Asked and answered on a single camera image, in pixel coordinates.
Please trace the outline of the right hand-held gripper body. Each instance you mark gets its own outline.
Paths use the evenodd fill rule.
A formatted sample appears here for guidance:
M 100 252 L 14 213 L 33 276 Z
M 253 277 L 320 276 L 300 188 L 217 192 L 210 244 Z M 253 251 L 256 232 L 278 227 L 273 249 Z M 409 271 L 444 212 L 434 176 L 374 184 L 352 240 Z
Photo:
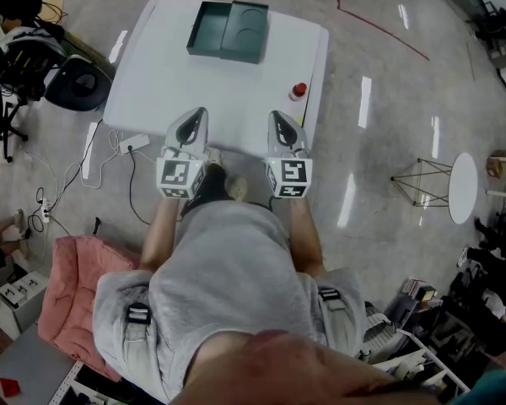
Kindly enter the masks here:
M 309 150 L 269 154 L 265 158 L 266 178 L 276 198 L 305 198 L 312 182 L 313 160 Z

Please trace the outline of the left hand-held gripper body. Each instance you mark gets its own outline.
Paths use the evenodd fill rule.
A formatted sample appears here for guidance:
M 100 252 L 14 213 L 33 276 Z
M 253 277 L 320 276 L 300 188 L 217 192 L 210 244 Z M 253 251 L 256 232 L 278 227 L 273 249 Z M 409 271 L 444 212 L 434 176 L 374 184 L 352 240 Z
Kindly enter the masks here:
M 207 161 L 176 148 L 163 148 L 156 161 L 156 187 L 163 197 L 193 199 L 206 176 Z

